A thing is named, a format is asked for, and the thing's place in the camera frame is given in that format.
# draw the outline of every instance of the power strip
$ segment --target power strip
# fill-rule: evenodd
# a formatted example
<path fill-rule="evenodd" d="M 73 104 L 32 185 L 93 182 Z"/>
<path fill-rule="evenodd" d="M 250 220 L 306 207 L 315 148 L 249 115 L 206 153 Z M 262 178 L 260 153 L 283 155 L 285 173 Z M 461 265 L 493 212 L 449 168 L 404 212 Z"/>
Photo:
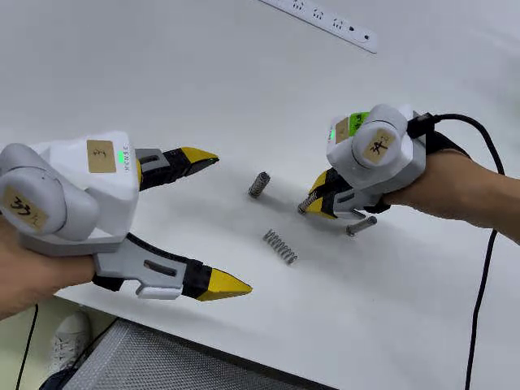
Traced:
<path fill-rule="evenodd" d="M 343 16 L 330 12 L 308 0 L 260 0 L 297 17 L 317 28 L 353 43 L 371 53 L 377 53 L 377 34 L 349 22 Z"/>

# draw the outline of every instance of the floor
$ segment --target floor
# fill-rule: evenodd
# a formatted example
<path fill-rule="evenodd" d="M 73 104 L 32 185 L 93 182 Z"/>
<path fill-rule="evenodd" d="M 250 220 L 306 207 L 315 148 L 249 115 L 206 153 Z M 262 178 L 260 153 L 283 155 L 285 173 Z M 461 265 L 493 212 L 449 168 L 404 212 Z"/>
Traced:
<path fill-rule="evenodd" d="M 113 319 L 106 313 L 80 307 L 57 297 L 42 302 L 20 385 L 21 390 L 38 389 L 46 380 L 47 356 L 54 330 L 63 319 L 78 309 L 88 313 L 94 335 L 102 332 Z M 15 388 L 33 314 L 34 309 L 29 309 L 0 321 L 0 378 L 5 388 Z"/>

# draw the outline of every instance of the black cable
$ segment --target black cable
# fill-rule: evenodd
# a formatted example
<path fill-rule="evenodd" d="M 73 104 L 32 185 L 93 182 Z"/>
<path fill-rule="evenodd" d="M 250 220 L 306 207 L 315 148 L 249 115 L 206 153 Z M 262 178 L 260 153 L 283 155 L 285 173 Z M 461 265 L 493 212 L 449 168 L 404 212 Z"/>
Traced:
<path fill-rule="evenodd" d="M 496 165 L 496 171 L 504 175 L 504 166 L 502 165 L 502 161 L 500 156 L 498 155 L 498 152 L 496 151 L 496 147 L 493 144 L 493 141 L 491 137 L 489 136 L 488 131 L 486 128 L 476 121 L 473 118 L 470 118 L 469 116 L 459 115 L 459 114 L 444 114 L 444 115 L 435 115 L 434 120 L 436 123 L 439 123 L 441 120 L 446 119 L 455 119 L 455 120 L 461 120 L 462 122 L 466 122 L 467 124 L 472 125 L 474 128 L 476 128 L 480 134 L 482 135 L 484 141 L 486 142 L 487 148 L 489 149 L 489 152 L 491 153 L 491 156 L 493 157 L 493 160 Z M 484 297 L 484 292 L 486 291 L 486 283 L 488 281 L 488 274 L 489 274 L 489 266 L 491 265 L 491 256 L 493 253 L 493 246 L 495 244 L 497 231 L 493 230 L 491 232 L 491 235 L 489 236 L 489 242 L 487 243 L 487 251 L 486 251 L 486 258 L 484 259 L 484 265 L 482 269 L 482 279 L 480 280 L 480 287 L 479 287 L 479 293 L 477 294 L 477 301 L 474 304 L 473 309 L 473 319 L 471 323 L 471 339 L 470 339 L 470 352 L 468 355 L 468 365 L 466 368 L 466 385 L 464 387 L 465 390 L 470 390 L 471 385 L 471 371 L 473 370 L 473 358 L 475 356 L 475 345 L 477 341 L 477 328 L 479 325 L 479 311 L 480 306 L 482 305 L 482 300 Z"/>
<path fill-rule="evenodd" d="M 98 340 L 99 340 L 99 339 L 100 339 L 100 338 L 101 338 L 105 333 L 107 333 L 107 332 L 110 330 L 111 327 L 114 326 L 115 322 L 116 322 L 118 319 L 119 319 L 119 317 L 116 317 L 116 318 L 114 319 L 114 321 L 112 321 L 112 322 L 108 325 L 108 327 L 105 328 L 104 331 L 102 331 L 101 333 L 99 333 L 99 334 L 96 336 L 96 338 L 94 338 L 94 340 L 92 340 L 92 341 L 90 342 L 90 344 L 87 345 L 87 346 L 85 347 L 85 349 L 83 349 L 83 352 L 81 352 L 80 355 L 79 355 L 79 356 L 76 358 L 76 360 L 74 361 L 74 363 L 72 363 L 71 368 L 75 368 L 75 367 L 77 366 L 77 364 L 80 362 L 81 358 L 82 358 L 82 357 L 83 357 L 83 356 L 84 356 L 84 355 L 85 355 L 85 354 L 86 354 L 86 353 L 87 353 L 87 352 L 88 352 L 88 351 L 93 347 L 94 344 L 96 344 L 96 343 L 98 342 Z M 57 388 L 57 389 L 62 388 L 62 385 L 65 384 L 65 383 L 63 383 L 63 381 L 64 381 L 64 380 L 69 380 L 69 379 L 70 379 L 70 377 L 68 377 L 68 376 L 64 376 L 64 377 L 59 381 L 59 383 L 58 383 L 58 385 L 56 386 L 56 388 Z"/>
<path fill-rule="evenodd" d="M 19 367 L 18 371 L 18 380 L 16 381 L 16 390 L 20 390 L 20 383 L 22 382 L 22 376 L 24 375 L 25 361 L 27 360 L 27 355 L 29 353 L 29 347 L 31 346 L 31 340 L 33 339 L 34 327 L 36 325 L 36 320 L 38 318 L 38 305 L 34 306 L 34 315 L 32 316 L 32 325 L 31 330 L 29 331 L 27 337 L 27 344 L 25 345 L 24 359 L 22 360 L 22 364 Z"/>

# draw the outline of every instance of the human hand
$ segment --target human hand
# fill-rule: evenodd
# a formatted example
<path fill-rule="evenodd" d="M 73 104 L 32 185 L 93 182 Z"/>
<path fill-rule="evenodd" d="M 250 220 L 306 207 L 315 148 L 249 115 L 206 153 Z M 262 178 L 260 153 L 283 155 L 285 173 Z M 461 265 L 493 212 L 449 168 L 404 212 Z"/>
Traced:
<path fill-rule="evenodd" d="M 390 205 L 490 228 L 488 214 L 493 210 L 489 206 L 494 202 L 497 176 L 456 150 L 441 150 L 427 156 L 426 170 L 415 182 L 383 199 Z"/>
<path fill-rule="evenodd" d="M 90 256 L 48 258 L 19 247 L 15 229 L 0 216 L 0 320 L 93 276 Z"/>

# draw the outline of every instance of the human arm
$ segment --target human arm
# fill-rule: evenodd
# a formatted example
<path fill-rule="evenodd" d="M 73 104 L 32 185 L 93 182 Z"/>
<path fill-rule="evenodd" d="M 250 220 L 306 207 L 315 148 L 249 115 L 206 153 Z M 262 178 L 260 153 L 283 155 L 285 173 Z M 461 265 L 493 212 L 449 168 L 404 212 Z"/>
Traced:
<path fill-rule="evenodd" d="M 456 150 L 428 155 L 424 174 L 384 201 L 494 228 L 520 244 L 520 180 L 489 171 Z"/>
<path fill-rule="evenodd" d="M 48 258 L 21 248 L 15 229 L 0 216 L 0 320 L 93 275 L 90 256 Z"/>

